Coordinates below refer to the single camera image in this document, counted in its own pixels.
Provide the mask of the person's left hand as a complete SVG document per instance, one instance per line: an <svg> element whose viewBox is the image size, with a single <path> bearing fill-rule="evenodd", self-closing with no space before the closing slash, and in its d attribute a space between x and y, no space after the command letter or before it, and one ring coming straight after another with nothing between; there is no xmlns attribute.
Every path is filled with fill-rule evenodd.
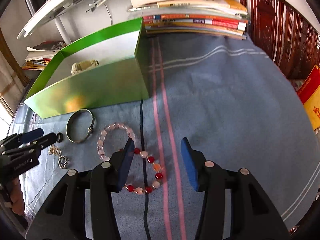
<svg viewBox="0 0 320 240"><path fill-rule="evenodd" d="M24 215L25 205L19 178L15 178L12 181L12 191L10 193L10 199L12 201L11 209L13 213L19 216Z"/></svg>

